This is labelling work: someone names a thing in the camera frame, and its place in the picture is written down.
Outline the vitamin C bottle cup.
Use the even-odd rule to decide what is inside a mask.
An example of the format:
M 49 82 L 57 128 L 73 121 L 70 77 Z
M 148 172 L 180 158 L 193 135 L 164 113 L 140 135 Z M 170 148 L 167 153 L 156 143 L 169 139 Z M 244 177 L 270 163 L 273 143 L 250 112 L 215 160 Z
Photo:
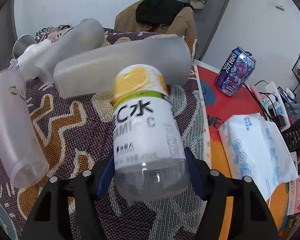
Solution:
M 135 64 L 119 72 L 113 109 L 119 194 L 131 202 L 147 202 L 184 192 L 190 175 L 161 72 L 147 64 Z

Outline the frosted cup with cartoon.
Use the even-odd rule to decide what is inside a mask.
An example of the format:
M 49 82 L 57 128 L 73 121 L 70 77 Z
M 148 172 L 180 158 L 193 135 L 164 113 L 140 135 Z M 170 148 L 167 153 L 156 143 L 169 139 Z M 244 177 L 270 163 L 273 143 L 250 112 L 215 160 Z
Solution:
M 12 69 L 0 71 L 0 159 L 18 189 L 38 183 L 49 169 L 27 107 L 25 81 Z

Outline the large frosted plastic cup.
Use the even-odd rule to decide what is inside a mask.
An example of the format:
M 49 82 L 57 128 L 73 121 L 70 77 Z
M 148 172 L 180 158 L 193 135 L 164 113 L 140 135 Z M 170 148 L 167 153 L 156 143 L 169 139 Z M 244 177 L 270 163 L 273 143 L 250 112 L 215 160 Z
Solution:
M 128 41 L 100 47 L 57 63 L 53 78 L 59 96 L 72 98 L 111 90 L 117 74 L 128 66 L 157 68 L 169 85 L 184 85 L 193 58 L 179 36 Z

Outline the grey metal cup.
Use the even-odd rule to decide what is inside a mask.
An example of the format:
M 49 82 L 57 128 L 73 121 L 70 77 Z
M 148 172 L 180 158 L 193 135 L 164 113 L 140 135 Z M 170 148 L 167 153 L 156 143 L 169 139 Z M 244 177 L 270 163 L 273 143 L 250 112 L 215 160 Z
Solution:
M 12 49 L 12 55 L 14 59 L 21 56 L 29 46 L 37 44 L 37 41 L 29 34 L 19 37 Z

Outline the rear frosted plastic cup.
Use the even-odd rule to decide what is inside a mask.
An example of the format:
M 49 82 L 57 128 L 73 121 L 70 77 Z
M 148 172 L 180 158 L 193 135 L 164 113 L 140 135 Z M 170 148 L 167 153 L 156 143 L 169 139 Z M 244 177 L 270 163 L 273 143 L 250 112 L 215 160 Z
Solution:
M 84 19 L 53 43 L 35 62 L 39 68 L 38 77 L 44 83 L 53 83 L 57 63 L 75 55 L 100 47 L 105 40 L 101 23 L 95 19 Z

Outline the pink floral box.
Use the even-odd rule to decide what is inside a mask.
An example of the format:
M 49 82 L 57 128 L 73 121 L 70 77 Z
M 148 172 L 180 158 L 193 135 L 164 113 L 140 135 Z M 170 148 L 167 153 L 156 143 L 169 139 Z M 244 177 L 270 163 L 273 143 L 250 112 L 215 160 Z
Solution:
M 300 176 L 289 183 L 287 215 L 300 212 Z

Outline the blue white tissue pack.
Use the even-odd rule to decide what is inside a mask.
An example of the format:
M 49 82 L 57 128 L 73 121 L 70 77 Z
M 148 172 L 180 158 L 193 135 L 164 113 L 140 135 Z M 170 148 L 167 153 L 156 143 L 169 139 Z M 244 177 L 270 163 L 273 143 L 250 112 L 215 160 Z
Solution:
M 279 129 L 260 113 L 233 115 L 219 127 L 218 133 L 232 178 L 250 176 L 264 200 L 281 183 L 298 178 Z

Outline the purple patterned woven cloth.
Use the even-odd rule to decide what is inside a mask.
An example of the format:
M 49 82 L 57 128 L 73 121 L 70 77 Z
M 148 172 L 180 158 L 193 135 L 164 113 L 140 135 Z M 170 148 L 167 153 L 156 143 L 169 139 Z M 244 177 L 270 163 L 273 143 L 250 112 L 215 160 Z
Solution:
M 205 116 L 194 75 L 183 86 L 169 87 L 173 114 L 183 145 L 206 158 Z M 26 85 L 26 102 L 38 141 L 49 163 L 48 174 L 74 178 L 112 152 L 113 93 L 71 99 L 38 79 Z M 19 239 L 27 217 L 49 178 L 26 189 L 12 186 L 0 160 L 0 228 Z M 194 239 L 203 202 L 189 187 L 184 193 L 152 202 L 128 202 L 111 184 L 96 210 L 107 239 Z

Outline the white power strip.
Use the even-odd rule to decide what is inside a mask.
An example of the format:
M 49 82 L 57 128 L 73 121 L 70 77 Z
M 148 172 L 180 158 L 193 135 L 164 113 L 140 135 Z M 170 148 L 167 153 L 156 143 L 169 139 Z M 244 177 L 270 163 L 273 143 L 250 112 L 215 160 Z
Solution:
M 284 123 L 285 125 L 281 127 L 281 131 L 284 131 L 288 128 L 290 128 L 290 122 L 289 122 L 289 118 L 287 115 L 287 111 L 286 108 L 284 106 L 283 100 L 281 98 L 281 95 L 279 94 L 278 88 L 275 85 L 275 83 L 273 83 L 273 81 L 271 81 L 270 83 L 268 83 L 265 86 L 265 90 L 267 92 L 267 95 L 272 99 L 275 99 L 274 102 L 274 111 L 276 114 L 283 116 L 284 119 Z

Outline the orange cat print mat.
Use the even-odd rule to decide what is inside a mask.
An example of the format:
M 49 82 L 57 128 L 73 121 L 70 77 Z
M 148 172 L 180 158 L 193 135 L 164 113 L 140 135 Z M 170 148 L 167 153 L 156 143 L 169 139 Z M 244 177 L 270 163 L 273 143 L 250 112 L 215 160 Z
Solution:
M 199 85 L 201 85 L 207 113 L 207 123 L 209 125 L 211 154 L 208 154 L 208 157 L 211 157 L 212 169 L 220 171 L 226 177 L 231 177 L 229 164 L 217 129 L 232 115 L 257 112 L 263 115 L 263 112 L 246 88 L 241 88 L 233 97 L 226 96 L 215 84 L 219 70 L 201 61 L 196 60 L 195 64 L 197 67 L 196 77 L 199 79 Z M 227 239 L 228 237 L 232 203 L 233 198 L 229 197 L 226 201 L 223 226 L 219 239 Z M 276 188 L 268 202 L 278 230 L 285 220 L 287 204 L 288 193 L 286 192 L 286 184 L 282 183 Z

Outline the purple grape drink can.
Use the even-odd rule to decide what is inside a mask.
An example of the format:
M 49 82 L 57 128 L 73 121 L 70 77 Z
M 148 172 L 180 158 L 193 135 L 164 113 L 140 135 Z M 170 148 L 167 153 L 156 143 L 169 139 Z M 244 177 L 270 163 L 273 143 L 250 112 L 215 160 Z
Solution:
M 231 51 L 219 71 L 215 84 L 227 96 L 233 96 L 243 86 L 255 69 L 256 60 L 252 53 L 240 47 Z

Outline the white plastic bottle cap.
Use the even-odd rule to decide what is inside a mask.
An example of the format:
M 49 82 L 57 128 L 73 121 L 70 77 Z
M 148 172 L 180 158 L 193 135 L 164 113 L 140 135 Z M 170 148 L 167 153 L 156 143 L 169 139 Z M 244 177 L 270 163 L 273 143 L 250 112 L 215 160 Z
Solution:
M 17 59 L 11 59 L 9 68 L 17 70 L 24 81 L 33 80 L 39 74 L 39 68 L 35 66 L 35 63 L 51 45 L 52 42 L 49 39 L 31 45 Z

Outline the black garment on chair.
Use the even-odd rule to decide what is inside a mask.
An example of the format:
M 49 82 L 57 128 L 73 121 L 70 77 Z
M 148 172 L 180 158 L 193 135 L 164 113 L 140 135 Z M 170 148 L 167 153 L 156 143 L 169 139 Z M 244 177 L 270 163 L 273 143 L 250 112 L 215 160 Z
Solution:
M 175 17 L 190 3 L 177 0 L 143 0 L 137 7 L 135 19 L 137 23 L 158 27 L 160 24 L 171 25 Z

